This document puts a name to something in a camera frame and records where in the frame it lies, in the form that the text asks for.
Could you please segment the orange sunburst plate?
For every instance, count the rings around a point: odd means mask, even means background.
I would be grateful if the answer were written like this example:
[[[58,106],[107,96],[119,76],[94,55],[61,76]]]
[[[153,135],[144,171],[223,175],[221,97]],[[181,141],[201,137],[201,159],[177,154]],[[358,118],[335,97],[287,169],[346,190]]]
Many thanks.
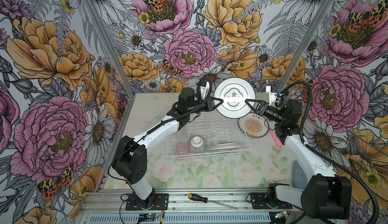
[[[240,118],[238,125],[246,135],[254,138],[263,137],[269,132],[265,118],[253,113]]]

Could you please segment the white plate grey emblem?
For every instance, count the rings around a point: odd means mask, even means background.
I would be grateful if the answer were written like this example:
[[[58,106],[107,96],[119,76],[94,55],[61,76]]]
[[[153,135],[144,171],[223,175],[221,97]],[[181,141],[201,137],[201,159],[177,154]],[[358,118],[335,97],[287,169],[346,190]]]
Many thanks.
[[[239,119],[251,111],[245,104],[245,100],[255,100],[256,92],[247,80],[233,77],[224,80],[216,87],[213,98],[223,99],[224,101],[216,109],[221,115],[231,119]]]

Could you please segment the pink glass cup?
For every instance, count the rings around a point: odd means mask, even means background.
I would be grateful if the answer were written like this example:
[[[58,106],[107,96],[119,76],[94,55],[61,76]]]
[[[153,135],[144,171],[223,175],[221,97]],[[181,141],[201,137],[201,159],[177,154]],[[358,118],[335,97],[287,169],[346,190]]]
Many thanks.
[[[175,147],[176,156],[186,156],[190,154],[190,149],[185,143],[178,143]]]

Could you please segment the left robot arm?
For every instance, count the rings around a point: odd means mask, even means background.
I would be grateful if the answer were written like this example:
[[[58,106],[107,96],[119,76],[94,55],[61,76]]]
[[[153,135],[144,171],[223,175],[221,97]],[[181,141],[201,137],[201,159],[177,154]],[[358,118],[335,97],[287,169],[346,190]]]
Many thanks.
[[[153,202],[155,195],[154,188],[145,177],[148,150],[183,128],[192,114],[211,112],[223,102],[220,98],[212,97],[211,90],[203,86],[197,91],[192,88],[183,89],[178,101],[159,123],[135,137],[124,136],[120,139],[110,167],[132,188],[135,197],[148,205]]]

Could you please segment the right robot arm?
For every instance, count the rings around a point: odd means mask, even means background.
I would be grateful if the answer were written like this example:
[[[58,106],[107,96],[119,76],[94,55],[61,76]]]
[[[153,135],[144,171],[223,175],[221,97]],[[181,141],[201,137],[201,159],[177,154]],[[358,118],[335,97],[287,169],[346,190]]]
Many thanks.
[[[281,108],[267,102],[246,99],[245,103],[259,116],[275,122],[275,133],[281,143],[294,155],[303,170],[307,185],[304,189],[287,184],[270,184],[266,202],[271,207],[288,203],[301,209],[312,219],[346,220],[349,217],[352,185],[338,176],[332,166],[317,153],[309,150],[307,140],[300,137],[302,103],[290,100]]]

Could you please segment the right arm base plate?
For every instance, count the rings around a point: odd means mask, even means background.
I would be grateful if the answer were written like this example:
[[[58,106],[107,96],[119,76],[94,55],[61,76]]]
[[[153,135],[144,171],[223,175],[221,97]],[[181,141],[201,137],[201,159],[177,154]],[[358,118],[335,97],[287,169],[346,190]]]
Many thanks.
[[[253,192],[247,195],[246,201],[252,209],[292,209],[292,206],[282,201],[268,201],[267,193]]]

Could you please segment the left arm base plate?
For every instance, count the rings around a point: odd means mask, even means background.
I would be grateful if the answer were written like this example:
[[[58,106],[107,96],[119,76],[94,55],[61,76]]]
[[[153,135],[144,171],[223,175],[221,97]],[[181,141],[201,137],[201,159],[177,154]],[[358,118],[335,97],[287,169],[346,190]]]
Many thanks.
[[[141,200],[135,194],[130,194],[126,201],[125,210],[127,211],[146,211],[146,210],[167,210],[169,194],[154,193],[146,200]]]

